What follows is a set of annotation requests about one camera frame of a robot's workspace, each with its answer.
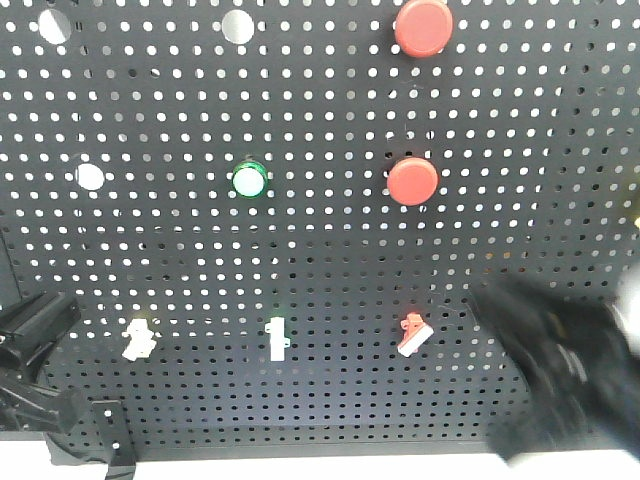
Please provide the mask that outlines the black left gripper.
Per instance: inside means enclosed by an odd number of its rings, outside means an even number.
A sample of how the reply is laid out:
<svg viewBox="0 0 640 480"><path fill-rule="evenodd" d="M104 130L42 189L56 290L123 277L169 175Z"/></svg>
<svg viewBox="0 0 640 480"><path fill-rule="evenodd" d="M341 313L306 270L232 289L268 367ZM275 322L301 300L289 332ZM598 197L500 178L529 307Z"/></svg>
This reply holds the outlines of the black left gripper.
<svg viewBox="0 0 640 480"><path fill-rule="evenodd" d="M79 321L77 300L40 293L1 311L1 367L40 370L59 341ZM75 389L59 391L1 373L1 432L69 433L90 410Z"/></svg>

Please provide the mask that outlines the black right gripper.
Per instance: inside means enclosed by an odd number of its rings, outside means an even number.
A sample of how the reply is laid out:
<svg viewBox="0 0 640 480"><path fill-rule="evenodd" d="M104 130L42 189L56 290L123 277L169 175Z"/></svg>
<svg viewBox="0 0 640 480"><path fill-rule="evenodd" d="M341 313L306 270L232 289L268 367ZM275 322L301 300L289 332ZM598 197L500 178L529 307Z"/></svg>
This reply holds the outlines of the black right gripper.
<svg viewBox="0 0 640 480"><path fill-rule="evenodd" d="M639 356L612 305L498 275L472 287L471 308L531 396L525 418L490 428L494 453L510 462L522 454L574 448L595 432L639 455Z"/></svg>

